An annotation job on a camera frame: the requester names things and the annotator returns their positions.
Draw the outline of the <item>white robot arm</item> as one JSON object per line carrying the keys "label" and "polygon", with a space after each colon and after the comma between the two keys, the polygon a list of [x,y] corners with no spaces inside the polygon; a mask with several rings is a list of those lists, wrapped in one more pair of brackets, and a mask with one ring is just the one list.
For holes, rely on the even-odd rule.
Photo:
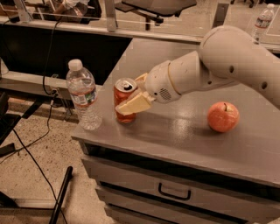
{"label": "white robot arm", "polygon": [[126,116],[149,109],[153,102],[174,102],[194,91],[238,83],[280,106],[280,59],[245,31],[218,26],[206,34],[197,51],[167,60],[138,76],[137,90],[115,109]]}

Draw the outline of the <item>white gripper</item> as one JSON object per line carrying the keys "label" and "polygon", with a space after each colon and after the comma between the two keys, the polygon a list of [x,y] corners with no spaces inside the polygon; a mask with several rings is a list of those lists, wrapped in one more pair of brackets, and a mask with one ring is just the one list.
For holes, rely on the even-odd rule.
{"label": "white gripper", "polygon": [[143,73],[135,78],[137,87],[143,91],[128,100],[121,102],[115,110],[124,116],[143,112],[151,107],[155,100],[159,103],[169,103],[178,100],[181,95],[176,92],[169,75],[169,60],[154,66],[149,73]]}

